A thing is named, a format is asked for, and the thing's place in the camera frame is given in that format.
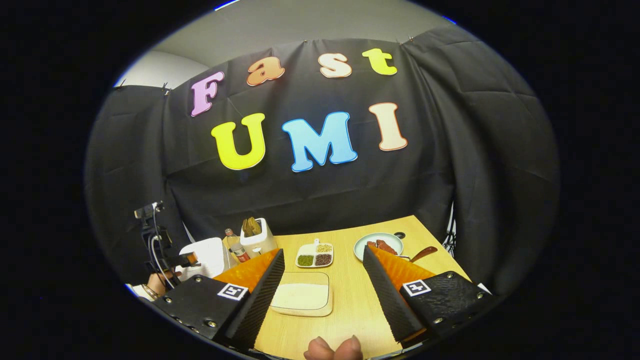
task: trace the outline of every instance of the bottle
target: bottle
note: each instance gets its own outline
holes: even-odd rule
[[[234,234],[233,230],[226,229],[225,234],[227,235],[227,243],[229,244],[229,248],[234,252],[236,257],[241,263],[249,260],[249,254],[246,253],[242,244],[240,244],[240,238]]]

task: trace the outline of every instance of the black curtain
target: black curtain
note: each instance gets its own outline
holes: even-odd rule
[[[372,70],[364,51],[379,48],[397,74]],[[353,73],[324,77],[317,62],[342,53]],[[285,74],[252,87],[247,69],[276,56]],[[197,117],[191,86],[225,73],[212,108]],[[405,44],[314,40],[285,44],[215,66],[173,89],[124,86],[100,113],[86,160],[85,189],[103,250],[126,282],[146,280],[148,255],[132,212],[162,200],[174,251],[195,238],[239,232],[264,217],[275,234],[309,233],[414,214],[444,241],[455,199],[455,258],[475,282],[497,294],[515,289],[545,244],[559,196],[554,135],[536,94],[486,44],[457,26]],[[381,151],[369,106],[398,105],[408,145]],[[282,124],[305,119],[320,133],[325,116],[349,113],[355,161],[295,173]],[[211,129],[235,122],[239,154],[251,149],[243,117],[265,114],[264,159],[246,170],[220,162]]]

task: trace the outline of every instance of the human hand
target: human hand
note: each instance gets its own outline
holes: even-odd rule
[[[170,271],[164,273],[167,279],[171,279],[173,274]],[[175,273],[176,276],[182,275],[182,272],[178,271]],[[147,286],[156,292],[159,296],[163,296],[166,293],[166,288],[164,287],[164,277],[159,273],[153,273],[149,275],[149,280],[147,281]]]
[[[309,342],[309,349],[303,354],[306,360],[362,360],[360,340],[354,335],[343,341],[336,351],[320,336]]]

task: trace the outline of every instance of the bracelet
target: bracelet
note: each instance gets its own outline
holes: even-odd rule
[[[158,295],[155,291],[147,286],[147,284],[142,284],[142,288],[151,296],[152,299],[157,300],[160,295]]]

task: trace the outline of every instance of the blue letter m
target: blue letter m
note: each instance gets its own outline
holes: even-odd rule
[[[313,162],[307,158],[307,151],[320,166],[323,166],[329,146],[332,148],[329,158],[331,163],[340,164],[356,160],[358,154],[351,148],[347,120],[349,114],[344,111],[330,113],[324,119],[320,135],[304,119],[282,124],[282,130],[289,134],[293,146],[294,164],[291,170],[301,172],[314,167]]]

